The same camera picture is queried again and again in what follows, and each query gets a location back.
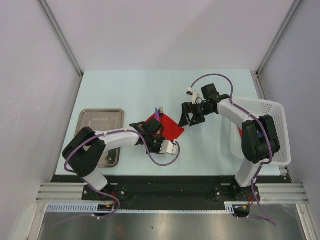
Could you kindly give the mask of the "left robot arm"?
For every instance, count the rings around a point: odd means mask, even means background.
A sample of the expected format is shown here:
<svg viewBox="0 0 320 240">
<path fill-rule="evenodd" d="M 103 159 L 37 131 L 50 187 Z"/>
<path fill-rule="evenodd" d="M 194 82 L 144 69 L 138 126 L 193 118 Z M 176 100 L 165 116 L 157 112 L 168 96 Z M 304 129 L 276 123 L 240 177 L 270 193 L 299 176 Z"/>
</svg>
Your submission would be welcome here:
<svg viewBox="0 0 320 240">
<path fill-rule="evenodd" d="M 132 123 L 127 128 L 106 132 L 84 127 L 62 152 L 64 169 L 93 187 L 93 194 L 98 199 L 105 200 L 110 196 L 111 188 L 98 169 L 102 155 L 113 149 L 138 145 L 144 145 L 148 154 L 172 153 L 172 143 L 163 136 L 163 130 L 163 124 L 154 117 L 148 122 Z"/>
</svg>

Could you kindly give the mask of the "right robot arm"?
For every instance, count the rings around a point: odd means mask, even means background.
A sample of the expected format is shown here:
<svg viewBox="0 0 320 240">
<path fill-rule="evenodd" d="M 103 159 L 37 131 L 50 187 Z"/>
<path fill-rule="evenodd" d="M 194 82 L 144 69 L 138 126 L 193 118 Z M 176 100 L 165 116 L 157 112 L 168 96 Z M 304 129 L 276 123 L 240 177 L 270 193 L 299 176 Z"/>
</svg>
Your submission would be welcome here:
<svg viewBox="0 0 320 240">
<path fill-rule="evenodd" d="M 230 188 L 231 196 L 242 201 L 249 194 L 248 186 L 255 182 L 263 165 L 269 164 L 280 143 L 273 118 L 270 115 L 256 117 L 232 99 L 232 95 L 220 94 L 214 84 L 201 88 L 203 97 L 189 87 L 186 94 L 191 102 L 181 105 L 182 112 L 178 126 L 194 126 L 206 121 L 205 116 L 217 114 L 236 125 L 241 135 L 241 149 L 244 160 L 235 174 L 235 185 Z"/>
</svg>

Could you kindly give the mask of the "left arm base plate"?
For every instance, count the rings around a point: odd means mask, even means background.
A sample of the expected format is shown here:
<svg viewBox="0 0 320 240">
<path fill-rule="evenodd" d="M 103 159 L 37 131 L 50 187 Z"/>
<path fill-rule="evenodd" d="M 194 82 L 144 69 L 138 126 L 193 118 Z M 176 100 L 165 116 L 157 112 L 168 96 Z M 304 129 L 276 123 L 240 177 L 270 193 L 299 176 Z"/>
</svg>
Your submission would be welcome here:
<svg viewBox="0 0 320 240">
<path fill-rule="evenodd" d="M 98 193 L 97 191 L 93 190 L 88 185 L 85 185 L 83 187 L 82 196 L 81 199 L 83 201 L 105 201 L 105 200 L 112 200 L 111 197 L 106 196 L 106 194 L 110 196 L 114 196 L 115 198 L 118 198 L 120 201 L 125 199 L 125 196 L 127 195 L 127 188 L 125 185 L 118 185 L 118 184 L 111 184 L 109 183 L 105 188 L 100 190 L 100 192 L 104 193 Z"/>
</svg>

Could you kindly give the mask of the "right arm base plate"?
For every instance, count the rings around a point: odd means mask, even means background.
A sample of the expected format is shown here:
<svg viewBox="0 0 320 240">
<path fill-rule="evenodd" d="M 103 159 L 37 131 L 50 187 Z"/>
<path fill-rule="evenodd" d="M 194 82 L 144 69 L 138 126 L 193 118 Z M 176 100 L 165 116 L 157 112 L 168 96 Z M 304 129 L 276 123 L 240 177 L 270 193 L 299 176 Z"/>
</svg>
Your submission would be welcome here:
<svg viewBox="0 0 320 240">
<path fill-rule="evenodd" d="M 261 200 L 259 189 L 256 185 L 237 187 L 235 185 L 217 185 L 214 189 L 215 199 L 218 202 L 248 202 Z"/>
</svg>

